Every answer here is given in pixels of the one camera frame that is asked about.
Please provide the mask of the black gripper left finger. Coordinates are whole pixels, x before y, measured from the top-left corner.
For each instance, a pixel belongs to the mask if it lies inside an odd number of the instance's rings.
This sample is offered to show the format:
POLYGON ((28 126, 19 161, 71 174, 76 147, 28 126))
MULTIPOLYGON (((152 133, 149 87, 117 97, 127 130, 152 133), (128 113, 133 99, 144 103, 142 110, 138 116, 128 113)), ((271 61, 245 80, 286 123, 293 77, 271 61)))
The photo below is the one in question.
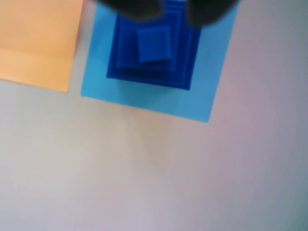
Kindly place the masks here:
POLYGON ((153 18, 163 12, 161 0, 97 0, 97 2, 130 18, 153 18))

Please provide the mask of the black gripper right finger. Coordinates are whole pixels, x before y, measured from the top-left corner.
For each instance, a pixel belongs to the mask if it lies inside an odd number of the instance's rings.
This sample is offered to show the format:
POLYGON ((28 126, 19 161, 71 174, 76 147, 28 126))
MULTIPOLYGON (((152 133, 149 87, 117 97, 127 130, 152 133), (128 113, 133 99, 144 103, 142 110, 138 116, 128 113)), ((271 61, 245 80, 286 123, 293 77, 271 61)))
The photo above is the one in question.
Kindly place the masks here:
POLYGON ((237 0, 188 0, 187 14, 192 26, 207 26, 220 20, 237 0))

